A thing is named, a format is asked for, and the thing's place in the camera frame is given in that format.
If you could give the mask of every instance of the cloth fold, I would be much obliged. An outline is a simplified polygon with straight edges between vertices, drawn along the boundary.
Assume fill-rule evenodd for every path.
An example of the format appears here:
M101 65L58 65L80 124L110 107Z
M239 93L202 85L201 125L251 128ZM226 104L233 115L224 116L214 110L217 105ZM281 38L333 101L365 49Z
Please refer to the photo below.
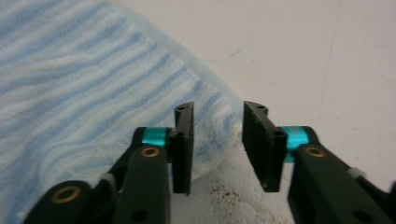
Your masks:
M106 1L0 3L0 222L22 223L51 186L97 183L140 126L195 103L192 178L241 129L242 102L144 18Z

